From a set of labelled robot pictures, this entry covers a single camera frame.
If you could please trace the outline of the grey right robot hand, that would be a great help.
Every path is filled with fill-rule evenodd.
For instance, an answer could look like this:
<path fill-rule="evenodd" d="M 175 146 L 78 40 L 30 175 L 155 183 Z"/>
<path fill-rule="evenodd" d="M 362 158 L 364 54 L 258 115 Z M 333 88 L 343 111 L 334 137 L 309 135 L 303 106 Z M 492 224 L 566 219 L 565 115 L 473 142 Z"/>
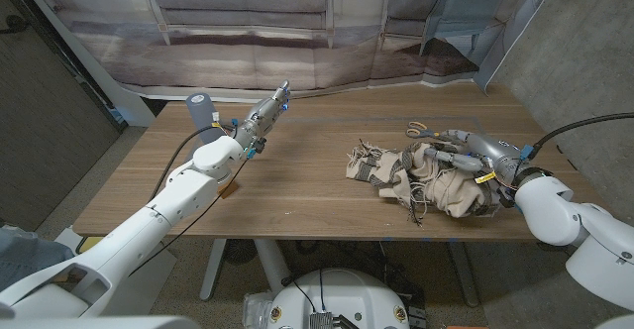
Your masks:
<path fill-rule="evenodd" d="M 447 130 L 442 136 L 461 148 L 449 152 L 430 147 L 424 151 L 426 156 L 469 172 L 478 172 L 489 167 L 499 181 L 512 186 L 515 186 L 514 177 L 527 167 L 527 164 L 520 164 L 520 150 L 517 147 L 489 135 Z"/>

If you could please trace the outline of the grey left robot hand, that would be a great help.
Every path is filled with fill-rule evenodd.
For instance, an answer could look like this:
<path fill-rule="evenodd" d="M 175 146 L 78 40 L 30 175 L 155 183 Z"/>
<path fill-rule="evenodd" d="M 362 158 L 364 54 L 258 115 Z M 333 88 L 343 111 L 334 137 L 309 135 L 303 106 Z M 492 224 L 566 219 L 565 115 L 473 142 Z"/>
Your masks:
<path fill-rule="evenodd" d="M 284 80 L 271 97 L 262 99 L 237 128 L 234 139 L 244 148 L 263 138 L 279 116 L 288 109 L 289 82 Z"/>

